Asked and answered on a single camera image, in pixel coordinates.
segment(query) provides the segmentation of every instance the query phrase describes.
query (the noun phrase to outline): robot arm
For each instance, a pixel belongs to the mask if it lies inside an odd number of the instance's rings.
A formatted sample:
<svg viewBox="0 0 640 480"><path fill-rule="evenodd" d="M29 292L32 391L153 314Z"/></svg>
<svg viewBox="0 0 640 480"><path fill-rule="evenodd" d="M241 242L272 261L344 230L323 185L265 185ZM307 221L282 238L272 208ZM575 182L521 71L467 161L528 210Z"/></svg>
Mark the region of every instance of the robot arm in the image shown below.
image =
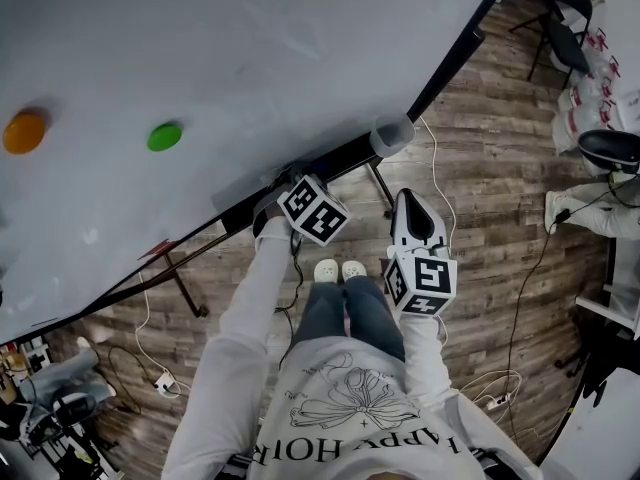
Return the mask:
<svg viewBox="0 0 640 480"><path fill-rule="evenodd" d="M413 190L403 188L393 205L391 224L393 247L423 248L432 256L449 258L447 232L442 217Z"/></svg>
<svg viewBox="0 0 640 480"><path fill-rule="evenodd" d="M440 314L455 298L458 271L449 258L442 217L413 190L402 189L391 237L384 280L393 303L405 313Z"/></svg>

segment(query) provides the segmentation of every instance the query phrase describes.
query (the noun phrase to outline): orange button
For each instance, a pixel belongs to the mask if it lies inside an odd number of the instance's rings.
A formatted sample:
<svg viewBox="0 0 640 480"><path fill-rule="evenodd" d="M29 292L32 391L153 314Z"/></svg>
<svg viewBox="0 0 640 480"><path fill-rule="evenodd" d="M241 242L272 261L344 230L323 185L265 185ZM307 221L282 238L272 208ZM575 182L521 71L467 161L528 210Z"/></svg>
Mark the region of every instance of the orange button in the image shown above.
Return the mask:
<svg viewBox="0 0 640 480"><path fill-rule="evenodd" d="M36 149L42 138L46 123L37 114L16 115L4 130L4 148L13 155L23 155Z"/></svg>

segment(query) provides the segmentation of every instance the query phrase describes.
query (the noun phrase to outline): white sleeve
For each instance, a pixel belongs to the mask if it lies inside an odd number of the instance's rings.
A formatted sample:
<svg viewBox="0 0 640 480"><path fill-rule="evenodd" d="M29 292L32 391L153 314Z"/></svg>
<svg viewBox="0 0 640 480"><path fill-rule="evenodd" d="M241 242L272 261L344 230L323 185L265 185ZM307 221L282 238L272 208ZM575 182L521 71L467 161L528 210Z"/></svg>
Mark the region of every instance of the white sleeve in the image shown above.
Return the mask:
<svg viewBox="0 0 640 480"><path fill-rule="evenodd" d="M449 371L442 361L435 318L403 313L405 389L423 407L430 407L457 393L451 389Z"/></svg>
<svg viewBox="0 0 640 480"><path fill-rule="evenodd" d="M260 398L269 370L266 340L289 258L291 230L271 219L256 239L257 254L220 317L196 371L163 480L213 478L231 455L256 438Z"/></svg>
<svg viewBox="0 0 640 480"><path fill-rule="evenodd" d="M436 414L473 448L499 449L512 465L526 472L528 478L542 480L542 472L511 439L466 396L451 388L449 371L442 361L438 340L438 321L419 315L402 314L400 328L404 335L405 389L407 395ZM454 402L459 417L452 421L445 403Z"/></svg>

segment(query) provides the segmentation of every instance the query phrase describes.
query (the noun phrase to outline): shoe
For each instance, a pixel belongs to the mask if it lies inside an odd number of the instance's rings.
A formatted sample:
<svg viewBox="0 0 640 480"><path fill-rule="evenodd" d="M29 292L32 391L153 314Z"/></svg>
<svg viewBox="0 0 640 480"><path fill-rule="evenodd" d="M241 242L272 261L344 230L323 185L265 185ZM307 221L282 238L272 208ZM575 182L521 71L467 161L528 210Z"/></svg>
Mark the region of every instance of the shoe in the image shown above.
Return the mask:
<svg viewBox="0 0 640 480"><path fill-rule="evenodd" d="M558 227L557 224L554 225L556 220L554 206L559 194L560 192L549 191L544 196L544 229L546 229L550 235L553 235Z"/></svg>
<svg viewBox="0 0 640 480"><path fill-rule="evenodd" d="M337 283L338 262L334 259L322 260L313 269L313 280L316 283Z"/></svg>
<svg viewBox="0 0 640 480"><path fill-rule="evenodd" d="M342 264L342 279L347 281L355 276L367 275L367 269L359 261L345 261Z"/></svg>

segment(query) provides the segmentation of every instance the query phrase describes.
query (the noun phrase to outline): person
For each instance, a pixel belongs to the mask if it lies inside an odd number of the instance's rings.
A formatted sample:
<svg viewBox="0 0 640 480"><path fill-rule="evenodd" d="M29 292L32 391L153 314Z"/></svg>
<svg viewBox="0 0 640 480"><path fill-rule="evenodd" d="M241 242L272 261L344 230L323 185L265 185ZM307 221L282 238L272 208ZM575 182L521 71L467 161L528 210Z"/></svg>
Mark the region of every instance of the person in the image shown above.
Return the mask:
<svg viewBox="0 0 640 480"><path fill-rule="evenodd" d="M256 238L256 256L220 318L220 333L205 346L164 480L216 478L235 454L248 457L248 479L484 479L476 448L500 456L518 478L542 478L451 388L437 320L403 314L398 328L382 292L353 261L343 265L342 286L334 260L316 266L257 433L267 336L290 240L282 216Z"/></svg>
<svg viewBox="0 0 640 480"><path fill-rule="evenodd" d="M54 414L59 399L89 396L97 406L116 396L115 388L94 370L100 362L97 352L84 337L77 340L79 352L62 363L51 363L27 377L18 387L20 397L11 404L0 403L0 439L18 438L30 442L31 432Z"/></svg>
<svg viewBox="0 0 640 480"><path fill-rule="evenodd" d="M640 240L640 181L627 181L614 190L615 193L610 192L606 183L588 183L563 192L547 192L546 230L555 233L557 224L554 226L554 222L561 212L567 213L568 210L571 214L563 222L585 227L609 238Z"/></svg>

